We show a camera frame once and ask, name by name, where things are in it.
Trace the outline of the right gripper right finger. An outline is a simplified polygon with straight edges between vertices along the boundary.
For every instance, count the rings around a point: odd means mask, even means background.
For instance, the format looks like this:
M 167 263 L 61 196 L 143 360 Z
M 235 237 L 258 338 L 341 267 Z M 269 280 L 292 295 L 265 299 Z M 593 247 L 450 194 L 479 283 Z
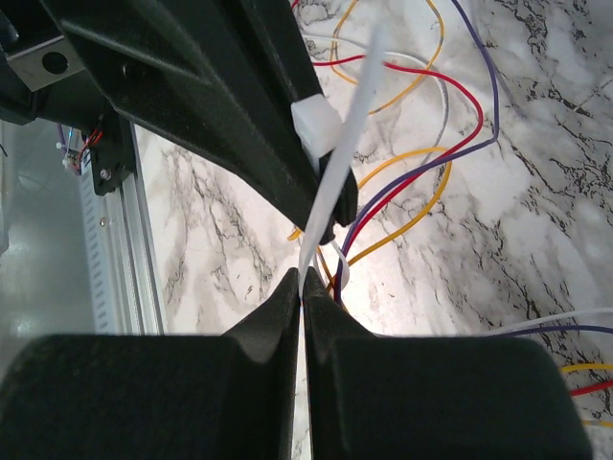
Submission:
M 589 459 L 564 381 L 518 338 L 371 333 L 314 271 L 303 291 L 316 459 Z

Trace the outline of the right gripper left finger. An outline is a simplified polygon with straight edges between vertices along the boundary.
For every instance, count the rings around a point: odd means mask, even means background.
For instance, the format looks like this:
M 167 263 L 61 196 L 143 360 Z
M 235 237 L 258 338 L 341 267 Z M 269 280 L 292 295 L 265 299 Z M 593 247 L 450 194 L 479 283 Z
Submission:
M 220 335 L 54 334 L 1 384 L 5 459 L 287 459 L 298 272 Z

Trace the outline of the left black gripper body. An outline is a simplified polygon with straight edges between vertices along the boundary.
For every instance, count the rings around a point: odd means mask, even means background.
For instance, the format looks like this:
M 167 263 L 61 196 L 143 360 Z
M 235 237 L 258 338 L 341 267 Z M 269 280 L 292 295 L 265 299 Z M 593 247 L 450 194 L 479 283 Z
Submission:
M 92 129 L 114 112 L 39 1 L 1 3 L 1 119 Z

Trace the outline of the white zip tie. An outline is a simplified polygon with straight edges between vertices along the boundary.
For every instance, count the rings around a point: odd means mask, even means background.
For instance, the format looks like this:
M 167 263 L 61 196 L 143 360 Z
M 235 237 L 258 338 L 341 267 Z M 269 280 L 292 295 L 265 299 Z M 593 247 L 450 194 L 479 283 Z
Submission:
M 296 133 L 310 162 L 329 154 L 314 198 L 299 254 L 299 296 L 304 287 L 311 258 L 325 232 L 338 197 L 349 174 L 353 152 L 365 128 L 370 106 L 375 98 L 377 80 L 383 72 L 387 33 L 379 21 L 373 27 L 371 41 L 361 65 L 358 85 L 353 93 L 345 121 L 321 94 L 291 105 Z

